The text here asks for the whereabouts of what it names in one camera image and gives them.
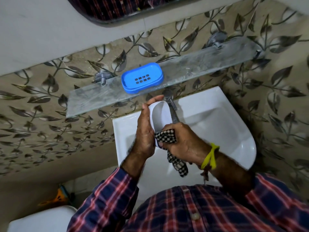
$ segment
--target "soap dish drainage hole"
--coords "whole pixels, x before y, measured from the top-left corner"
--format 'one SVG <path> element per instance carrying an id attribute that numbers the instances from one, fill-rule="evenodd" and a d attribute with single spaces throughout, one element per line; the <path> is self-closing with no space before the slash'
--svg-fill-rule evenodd
<path id="1" fill-rule="evenodd" d="M 143 82 L 143 80 L 140 80 L 139 82 L 137 81 L 136 83 L 137 84 L 139 84 L 139 83 L 142 83 Z"/>

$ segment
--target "toilet tank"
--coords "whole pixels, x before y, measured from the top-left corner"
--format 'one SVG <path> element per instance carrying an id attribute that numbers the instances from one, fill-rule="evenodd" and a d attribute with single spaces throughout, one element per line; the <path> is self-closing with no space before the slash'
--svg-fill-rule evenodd
<path id="1" fill-rule="evenodd" d="M 11 221 L 7 232 L 66 232 L 76 211 L 71 206 L 51 208 Z"/>

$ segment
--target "white sink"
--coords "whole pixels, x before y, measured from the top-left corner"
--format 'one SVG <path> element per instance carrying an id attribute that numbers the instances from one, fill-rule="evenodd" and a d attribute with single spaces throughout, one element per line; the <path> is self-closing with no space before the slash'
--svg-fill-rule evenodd
<path id="1" fill-rule="evenodd" d="M 254 139 L 238 113 L 219 87 L 175 100 L 179 120 L 188 124 L 202 139 L 220 146 L 220 151 L 249 169 L 256 157 Z M 135 138 L 137 119 L 141 112 L 113 120 L 118 164 L 127 156 Z M 136 207 L 150 196 L 174 186 L 204 184 L 202 172 L 196 165 L 187 163 L 189 174 L 184 178 L 168 163 L 167 151 L 155 148 L 154 155 L 146 161 L 138 183 Z M 221 186 L 209 174 L 208 185 Z"/>

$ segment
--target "wrist band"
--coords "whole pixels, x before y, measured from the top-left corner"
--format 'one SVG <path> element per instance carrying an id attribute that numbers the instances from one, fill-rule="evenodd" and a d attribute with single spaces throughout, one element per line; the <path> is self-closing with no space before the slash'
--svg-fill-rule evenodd
<path id="1" fill-rule="evenodd" d="M 211 151 L 208 153 L 206 158 L 204 159 L 201 169 L 204 170 L 206 165 L 210 162 L 211 169 L 215 169 L 217 167 L 216 160 L 214 158 L 214 151 L 218 150 L 220 147 L 216 146 L 215 144 L 211 143 Z"/>

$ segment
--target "man's right hand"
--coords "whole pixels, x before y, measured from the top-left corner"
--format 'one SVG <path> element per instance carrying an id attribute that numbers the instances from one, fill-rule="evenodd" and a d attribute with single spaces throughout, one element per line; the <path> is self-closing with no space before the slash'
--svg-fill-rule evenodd
<path id="1" fill-rule="evenodd" d="M 210 145 L 200 139 L 188 125 L 182 122 L 165 125 L 163 130 L 167 129 L 175 130 L 177 142 L 174 144 L 159 143 L 159 145 L 168 149 L 173 156 L 181 160 L 202 165 L 211 150 Z"/>

